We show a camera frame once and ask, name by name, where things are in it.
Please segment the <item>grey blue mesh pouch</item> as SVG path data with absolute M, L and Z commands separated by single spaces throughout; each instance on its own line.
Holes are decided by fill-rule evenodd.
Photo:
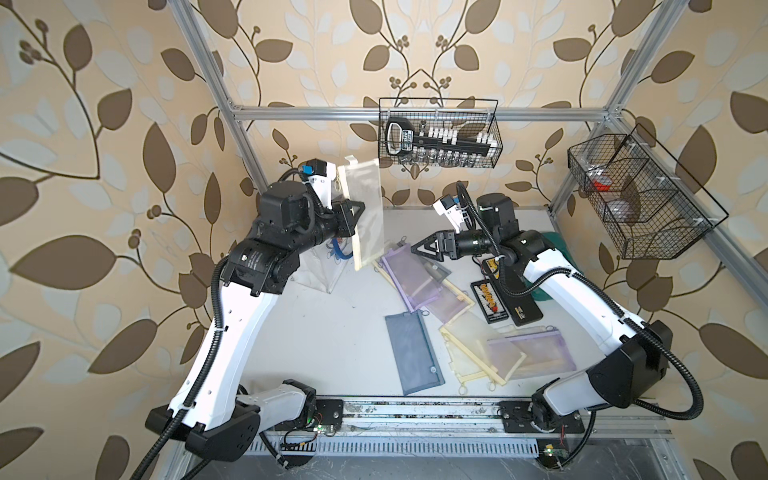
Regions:
M 445 384 L 421 311 L 384 318 L 405 396 Z

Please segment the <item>white canvas tote bag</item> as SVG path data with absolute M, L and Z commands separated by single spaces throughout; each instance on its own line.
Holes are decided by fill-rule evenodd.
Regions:
M 330 294 L 352 257 L 350 239 L 332 238 L 300 254 L 300 266 L 291 276 L 291 280 Z

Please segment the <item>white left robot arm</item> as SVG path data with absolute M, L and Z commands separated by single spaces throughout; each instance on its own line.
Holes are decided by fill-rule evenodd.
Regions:
M 214 267 L 212 324 L 178 393 L 150 411 L 145 426 L 158 438 L 132 476 L 141 479 L 169 440 L 200 458 L 234 462 L 264 431 L 287 423 L 304 429 L 315 417 L 316 391 L 295 380 L 261 394 L 238 388 L 267 316 L 300 266 L 303 252 L 350 238 L 366 210 L 361 201 L 324 205 L 308 180 L 278 181 L 262 194 L 247 236 Z

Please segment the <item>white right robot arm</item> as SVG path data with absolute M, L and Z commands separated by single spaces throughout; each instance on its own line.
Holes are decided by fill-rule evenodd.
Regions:
M 414 254 L 442 262 L 490 255 L 502 282 L 528 282 L 510 297 L 525 297 L 541 289 L 567 310 L 601 350 L 603 359 L 567 378 L 556 379 L 531 397 L 533 424 L 542 431 L 579 410 L 627 408 L 631 405 L 678 421 L 697 418 L 704 395 L 690 370 L 672 352 L 671 330 L 661 321 L 647 323 L 616 303 L 587 279 L 554 244 L 535 230 L 523 230 L 512 200 L 498 193 L 473 201 L 464 186 L 455 196 L 435 204 L 438 214 L 452 223 L 412 245 Z M 691 394 L 682 411 L 662 408 L 643 395 L 674 368 Z

